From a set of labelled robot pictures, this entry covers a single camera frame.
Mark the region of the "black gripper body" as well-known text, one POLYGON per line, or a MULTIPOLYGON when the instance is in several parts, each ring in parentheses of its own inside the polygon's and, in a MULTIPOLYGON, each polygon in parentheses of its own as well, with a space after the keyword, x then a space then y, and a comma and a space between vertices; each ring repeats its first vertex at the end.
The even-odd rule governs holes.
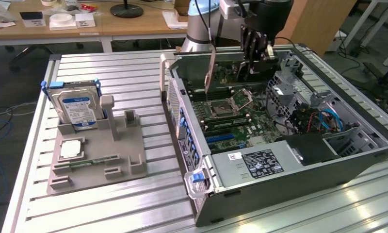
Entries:
POLYGON ((292 6, 292 0, 251 1, 244 19, 245 28, 275 39, 284 29, 292 6))

